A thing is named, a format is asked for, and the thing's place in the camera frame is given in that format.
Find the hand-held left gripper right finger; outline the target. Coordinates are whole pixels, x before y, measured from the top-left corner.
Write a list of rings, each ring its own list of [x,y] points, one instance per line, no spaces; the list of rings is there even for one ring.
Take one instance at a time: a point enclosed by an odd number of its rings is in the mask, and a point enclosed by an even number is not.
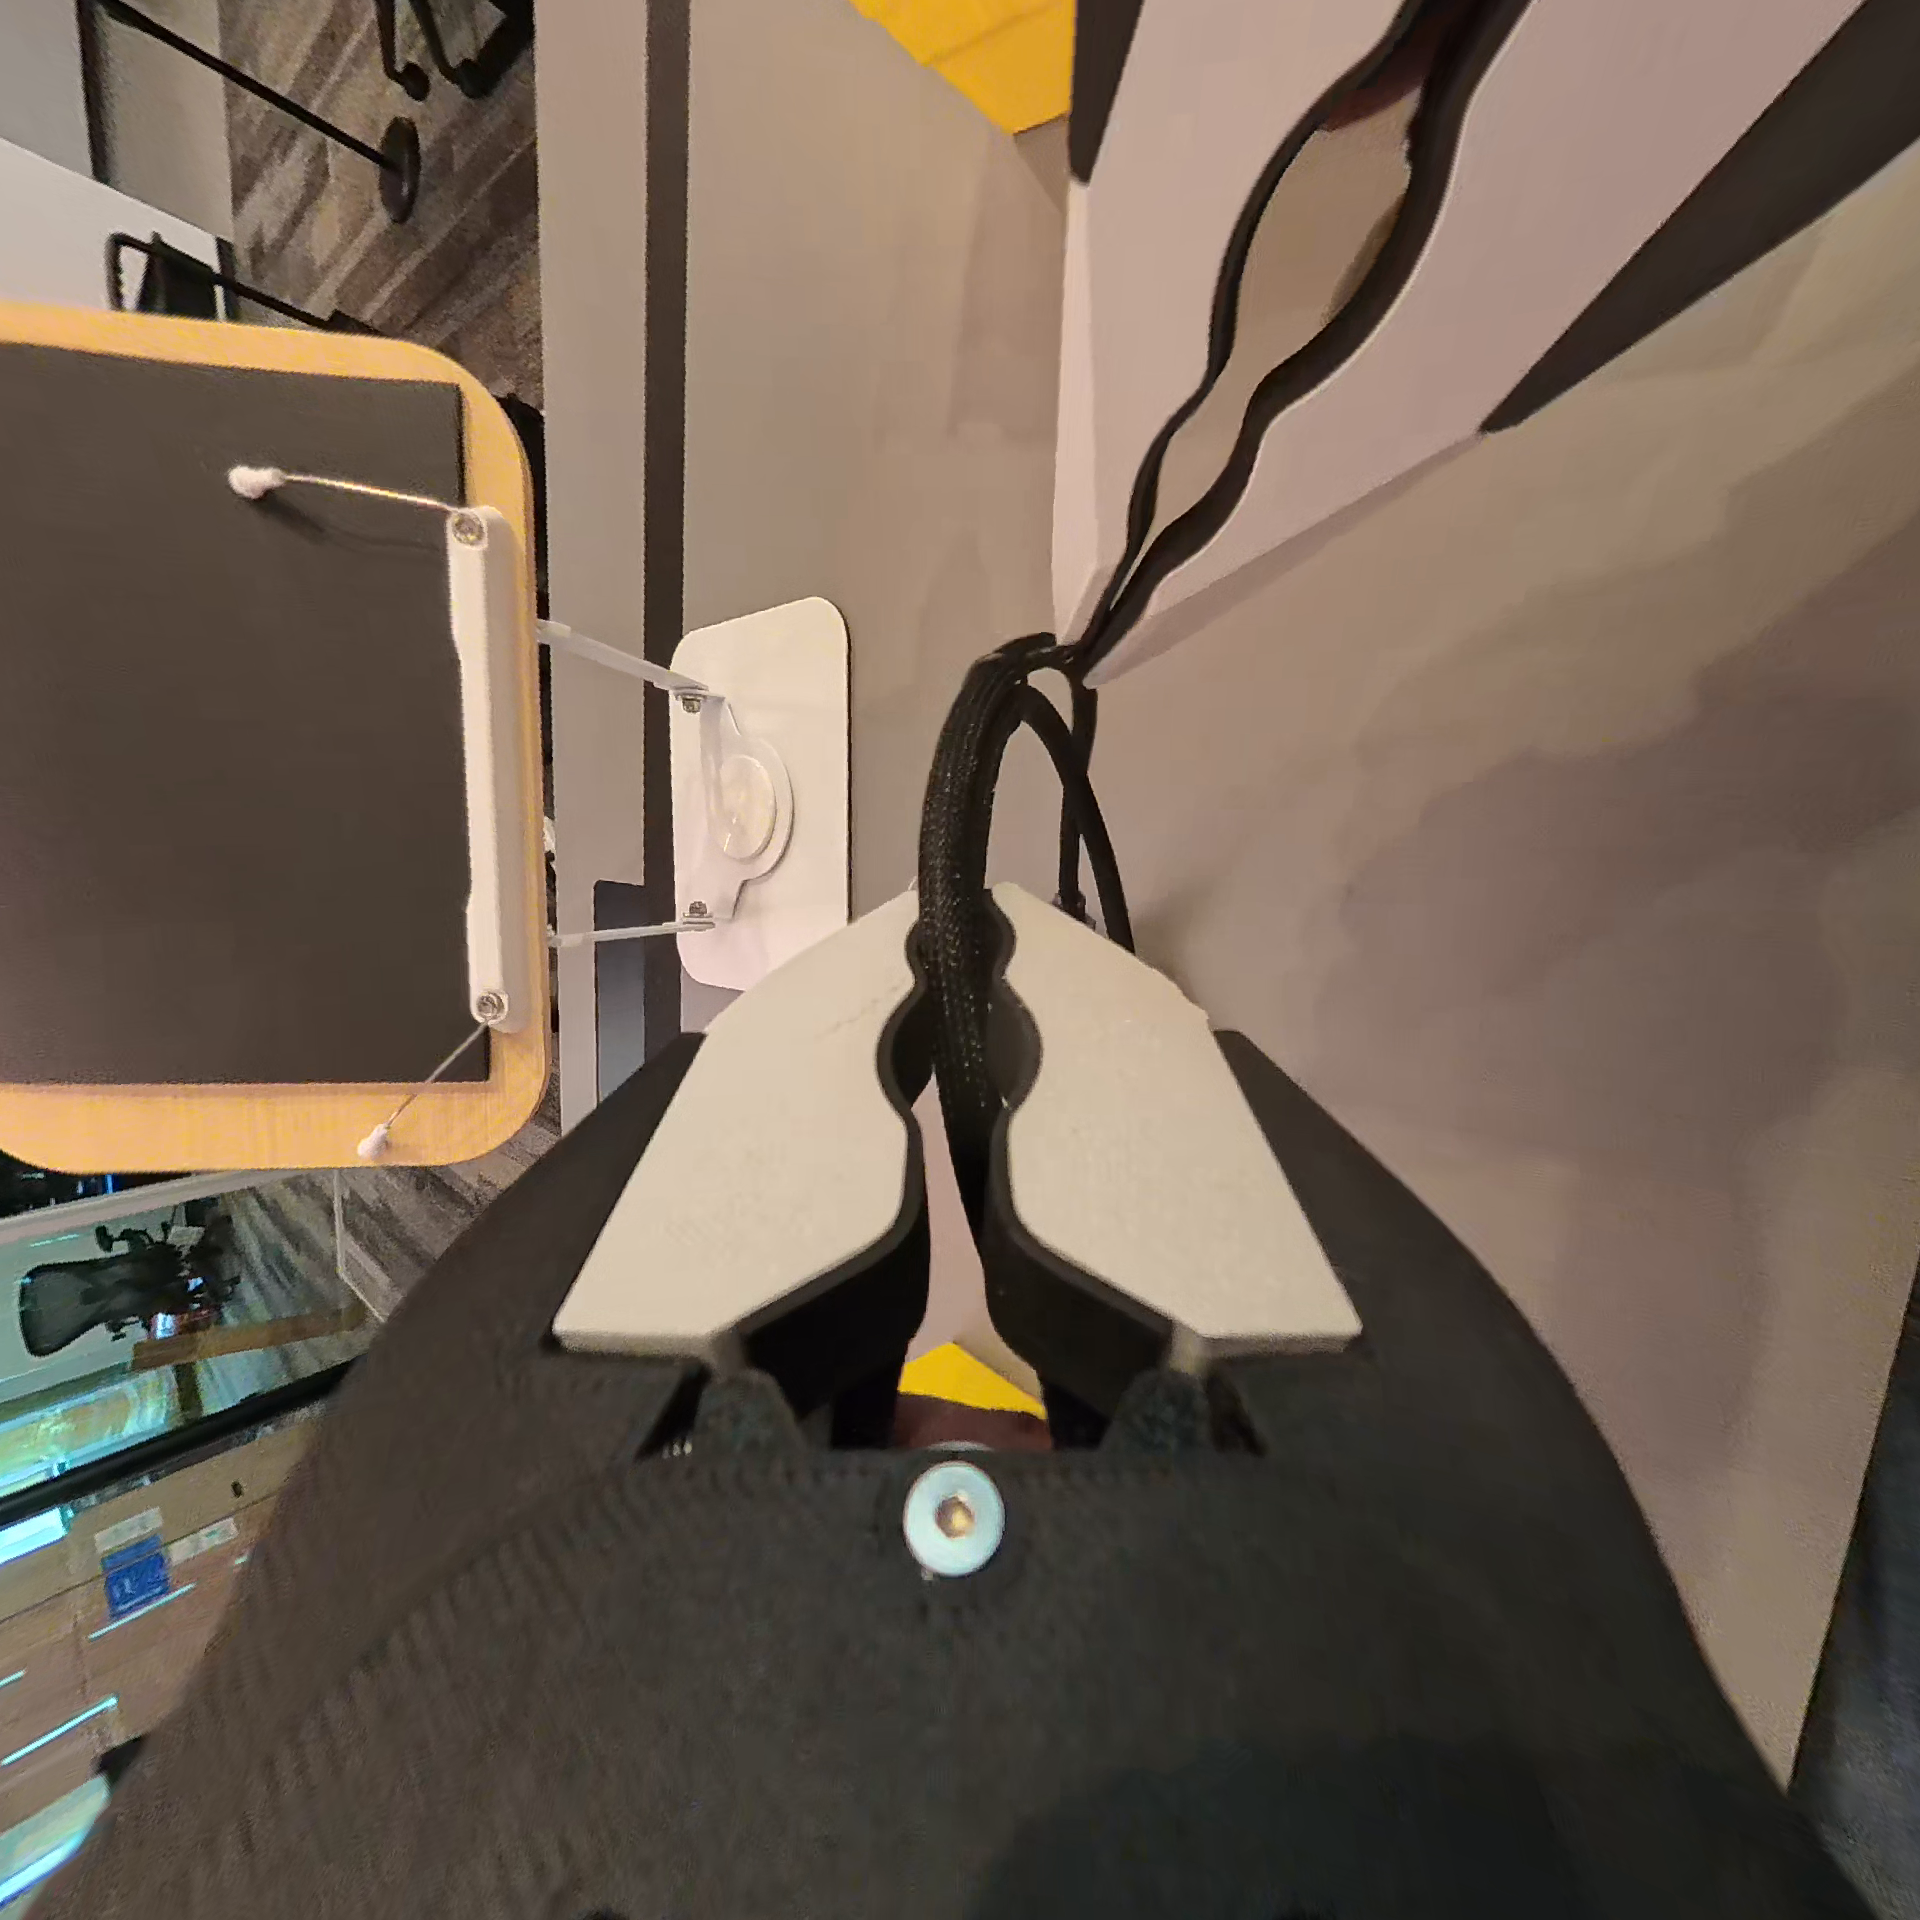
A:
[[[1208,1015],[1014,883],[989,919],[981,1260],[1006,1345],[1098,1424],[1144,1377],[1344,1353],[1360,1312]]]

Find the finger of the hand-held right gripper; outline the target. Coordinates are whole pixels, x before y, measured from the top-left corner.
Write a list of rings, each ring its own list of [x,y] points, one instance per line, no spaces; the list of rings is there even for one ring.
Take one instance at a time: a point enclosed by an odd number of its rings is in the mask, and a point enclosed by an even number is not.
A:
[[[1237,329],[1231,282],[1291,156],[1419,5],[1078,5],[1071,32],[1056,634],[1093,634]]]
[[[1857,5],[1477,5],[1433,61],[1398,216],[1262,373],[1155,532],[1168,448],[1226,373],[1285,172],[1419,5],[1137,5],[1075,113],[1075,675],[1481,432]]]

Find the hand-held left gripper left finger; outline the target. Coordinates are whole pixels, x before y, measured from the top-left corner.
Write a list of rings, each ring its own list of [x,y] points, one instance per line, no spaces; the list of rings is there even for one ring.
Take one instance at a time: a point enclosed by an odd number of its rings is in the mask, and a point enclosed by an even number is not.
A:
[[[571,1360],[767,1377],[829,1444],[893,1441],[928,1307],[914,889],[673,1043],[559,1148]]]

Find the yellow plastic bin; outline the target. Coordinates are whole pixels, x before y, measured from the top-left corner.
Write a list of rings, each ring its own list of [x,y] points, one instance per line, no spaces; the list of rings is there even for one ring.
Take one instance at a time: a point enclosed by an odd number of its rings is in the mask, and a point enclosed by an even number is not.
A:
[[[851,2],[851,9],[1007,135],[1070,113],[1074,2]]]

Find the black mesh chair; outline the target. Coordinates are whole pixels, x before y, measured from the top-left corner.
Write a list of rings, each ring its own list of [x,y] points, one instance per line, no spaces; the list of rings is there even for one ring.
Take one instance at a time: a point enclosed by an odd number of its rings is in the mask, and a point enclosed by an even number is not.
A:
[[[186,1239],[170,1229],[101,1228],[96,1242],[94,1258],[39,1264],[17,1284],[16,1321],[26,1355],[53,1359],[97,1329],[120,1335],[155,1317],[217,1312],[242,1279],[221,1228],[191,1229]]]

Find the wooden board with dark panel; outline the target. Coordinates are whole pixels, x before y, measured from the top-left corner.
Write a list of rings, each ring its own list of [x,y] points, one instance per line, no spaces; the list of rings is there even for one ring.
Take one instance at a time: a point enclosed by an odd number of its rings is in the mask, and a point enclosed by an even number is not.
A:
[[[3,303],[3,1151],[441,1168],[547,1077],[531,477],[441,352]]]

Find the tall cardboard boxes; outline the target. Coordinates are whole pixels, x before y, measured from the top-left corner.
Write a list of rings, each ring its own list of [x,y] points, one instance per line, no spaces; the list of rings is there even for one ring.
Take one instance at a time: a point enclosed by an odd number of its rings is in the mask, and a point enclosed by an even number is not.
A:
[[[267,1428],[63,1525],[1,1571],[1,1824],[82,1788],[161,1721],[315,1424]]]

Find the person's blue jeans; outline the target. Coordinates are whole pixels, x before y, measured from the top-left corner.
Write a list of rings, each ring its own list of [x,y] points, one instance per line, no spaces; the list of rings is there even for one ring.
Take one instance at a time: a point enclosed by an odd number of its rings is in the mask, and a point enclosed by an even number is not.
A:
[[[1917,1287],[1887,1372],[1792,1800],[1873,1915],[1917,1915]]]

